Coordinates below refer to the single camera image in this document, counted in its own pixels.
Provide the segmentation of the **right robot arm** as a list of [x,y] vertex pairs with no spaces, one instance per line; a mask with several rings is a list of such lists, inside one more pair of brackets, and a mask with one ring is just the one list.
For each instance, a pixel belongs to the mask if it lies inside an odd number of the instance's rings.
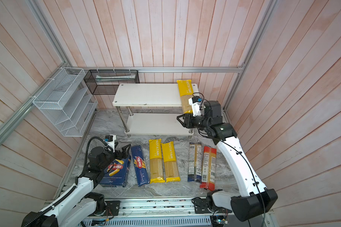
[[233,126],[223,121],[219,102],[195,96],[188,104],[192,112],[177,116],[177,120],[184,128],[198,129],[200,135],[214,142],[227,160],[240,193],[240,196],[231,196],[223,190],[213,190],[206,197],[208,208],[213,212],[232,211],[241,222],[266,215],[278,199],[277,193],[257,176]]

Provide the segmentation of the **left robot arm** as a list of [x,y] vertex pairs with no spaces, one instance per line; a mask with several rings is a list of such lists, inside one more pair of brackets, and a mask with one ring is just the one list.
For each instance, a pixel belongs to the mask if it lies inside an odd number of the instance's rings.
[[114,215],[104,195],[94,193],[93,189],[100,184],[108,167],[116,160],[129,157],[131,145],[117,150],[115,135],[107,135],[105,139],[94,136],[89,141],[93,140],[99,140],[103,145],[86,149],[84,166],[75,183],[41,211],[26,215],[21,224],[23,227],[75,227],[90,215]]

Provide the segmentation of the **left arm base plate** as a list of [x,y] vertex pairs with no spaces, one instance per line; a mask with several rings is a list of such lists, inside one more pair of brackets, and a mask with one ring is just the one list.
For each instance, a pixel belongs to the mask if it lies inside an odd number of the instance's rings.
[[95,216],[117,216],[119,213],[121,201],[98,201],[96,210],[93,215]]

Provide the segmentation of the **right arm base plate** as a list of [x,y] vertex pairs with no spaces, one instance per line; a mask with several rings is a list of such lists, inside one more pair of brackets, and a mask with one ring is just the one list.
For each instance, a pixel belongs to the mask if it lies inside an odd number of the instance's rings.
[[215,206],[208,198],[195,197],[191,199],[196,214],[206,213],[232,213],[232,210]]

